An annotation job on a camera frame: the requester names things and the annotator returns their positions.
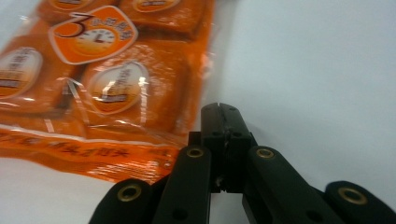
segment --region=clock face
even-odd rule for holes
[[[106,53],[114,46],[116,36],[107,29],[94,29],[76,38],[76,50],[86,55]]]

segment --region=clear plastic wrapper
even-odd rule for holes
[[[42,0],[0,53],[0,156],[153,183],[200,104],[214,0]]]

